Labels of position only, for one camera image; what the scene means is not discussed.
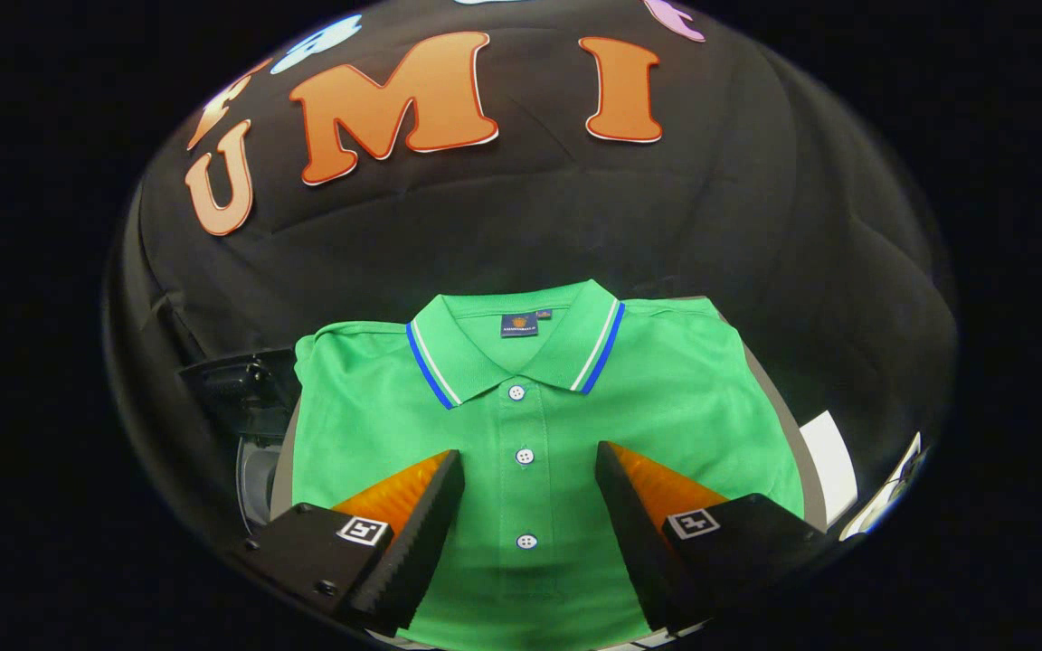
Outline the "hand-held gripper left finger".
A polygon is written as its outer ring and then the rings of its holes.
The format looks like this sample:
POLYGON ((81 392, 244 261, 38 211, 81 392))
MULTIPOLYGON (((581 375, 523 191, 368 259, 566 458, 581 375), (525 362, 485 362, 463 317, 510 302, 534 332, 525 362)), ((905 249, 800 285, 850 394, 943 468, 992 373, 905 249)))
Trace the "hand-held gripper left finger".
POLYGON ((429 589, 466 485, 457 450, 336 508, 300 503, 232 546, 232 566, 334 625, 392 637, 429 589))

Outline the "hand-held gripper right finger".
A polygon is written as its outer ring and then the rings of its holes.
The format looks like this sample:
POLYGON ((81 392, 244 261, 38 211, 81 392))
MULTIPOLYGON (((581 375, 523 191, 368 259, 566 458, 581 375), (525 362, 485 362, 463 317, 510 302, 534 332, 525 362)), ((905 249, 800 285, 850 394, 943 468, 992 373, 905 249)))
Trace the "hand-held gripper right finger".
POLYGON ((595 478, 642 614, 671 633, 807 580, 834 543, 765 495, 729 499, 616 442, 595 478))

